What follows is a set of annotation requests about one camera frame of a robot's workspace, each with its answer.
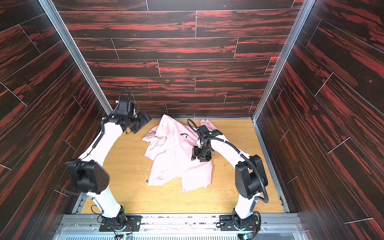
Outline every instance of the wrinkled fabric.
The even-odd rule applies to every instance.
[[[209,120],[201,120],[200,126],[217,129]],[[143,138],[150,142],[144,156],[153,161],[148,185],[164,185],[175,177],[181,177],[182,191],[195,190],[211,184],[212,162],[191,161],[197,134],[187,125],[168,115]]]

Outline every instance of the wooden tabletop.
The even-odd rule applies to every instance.
[[[194,121],[199,126],[200,120]],[[152,161],[143,156],[149,143],[142,138],[159,122],[152,120],[137,134],[123,134],[108,153],[103,168],[111,178],[109,187],[116,201],[126,213],[232,213],[239,195],[235,187],[235,170],[217,152],[212,153],[212,183],[207,188],[182,192],[180,178],[163,186],[147,186]],[[283,212],[251,120],[212,122],[240,150],[263,159],[269,183],[266,187],[269,203],[259,201],[255,210]],[[92,213],[91,205],[93,202],[88,198],[82,213]]]

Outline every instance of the wooden table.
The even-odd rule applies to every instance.
[[[110,188],[126,213],[232,213],[238,200],[235,170],[219,153],[212,153],[212,184],[188,192],[181,191],[181,179],[175,178],[163,186],[147,186],[152,161],[143,156],[148,142],[142,138],[159,124],[152,120],[137,134],[123,134],[107,155],[103,168],[109,174]],[[283,212],[259,141],[250,119],[212,120],[229,141],[240,150],[258,154],[268,178],[269,203],[259,201],[255,210],[262,213]],[[93,202],[87,199],[82,213],[92,213]]]

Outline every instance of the dark red wood wall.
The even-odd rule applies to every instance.
[[[384,239],[383,13],[317,0],[257,120],[314,240]]]
[[[152,117],[250,117],[302,0],[53,0],[107,99]]]
[[[0,239],[51,239],[104,111],[37,0],[0,4]]]

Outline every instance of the white arm segment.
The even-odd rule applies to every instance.
[[[223,139],[225,141],[228,141],[224,135],[218,135],[217,138]],[[236,152],[235,149],[233,149],[231,146],[229,146],[226,143],[220,142],[218,140],[211,139],[211,147],[213,150],[220,153],[227,161],[235,168],[235,165],[238,164],[238,162],[243,162],[244,159]],[[249,154],[243,152],[240,150],[240,152],[245,156],[249,158]],[[237,215],[241,219],[245,219],[249,217],[253,210],[253,207],[255,205],[255,197],[260,196],[260,193],[255,194],[251,199],[247,199],[242,197],[239,194],[239,199],[237,202],[237,205],[235,206],[235,211]]]
[[[95,138],[90,147],[83,154],[80,155],[79,159],[87,162],[89,162],[90,160],[94,160],[100,165],[100,167],[103,166],[104,159],[110,151],[111,147],[123,133],[120,125],[116,125],[113,122],[107,122],[104,125],[104,131],[105,133],[97,144],[96,148],[92,150],[92,146],[100,136],[101,132]],[[111,190],[109,189],[109,185],[100,194],[88,192],[87,196],[90,197],[95,203],[95,205],[100,209],[100,211],[102,212],[102,216],[113,218],[118,215],[120,211],[120,204],[118,204],[115,198],[113,197]]]

